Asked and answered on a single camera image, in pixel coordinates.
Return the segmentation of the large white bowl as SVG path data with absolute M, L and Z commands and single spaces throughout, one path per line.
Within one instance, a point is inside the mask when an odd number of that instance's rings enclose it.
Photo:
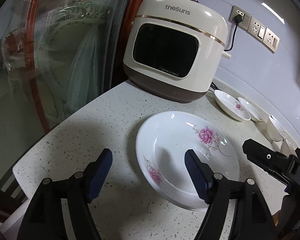
M 286 139 L 285 130 L 282 128 L 279 121 L 272 115 L 268 117 L 265 135 L 270 142 L 279 142 Z

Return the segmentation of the small white bowl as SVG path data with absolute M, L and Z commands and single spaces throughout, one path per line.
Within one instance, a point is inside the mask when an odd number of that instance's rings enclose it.
M 288 139 L 283 139 L 280 147 L 280 152 L 286 156 L 295 155 L 295 150 Z

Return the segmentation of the ornate green chair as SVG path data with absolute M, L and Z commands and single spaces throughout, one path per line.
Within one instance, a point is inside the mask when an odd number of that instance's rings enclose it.
M 45 85 L 44 113 L 60 123 L 103 90 L 112 0 L 86 0 L 58 8 L 35 52 Z

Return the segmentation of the white rice cooker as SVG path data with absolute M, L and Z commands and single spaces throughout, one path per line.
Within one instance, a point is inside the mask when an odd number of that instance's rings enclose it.
M 210 88 L 228 25 L 197 0 L 143 0 L 128 38 L 123 66 L 132 83 L 162 98 L 189 103 Z

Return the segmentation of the wall socket panel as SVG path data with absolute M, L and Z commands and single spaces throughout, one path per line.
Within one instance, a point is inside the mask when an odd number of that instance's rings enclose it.
M 236 5 L 232 6 L 229 21 L 235 23 L 234 18 L 239 15 L 242 21 L 238 24 L 240 28 L 248 32 L 251 36 L 262 42 L 272 53 L 277 52 L 280 38 L 259 20 L 251 16 L 246 11 Z

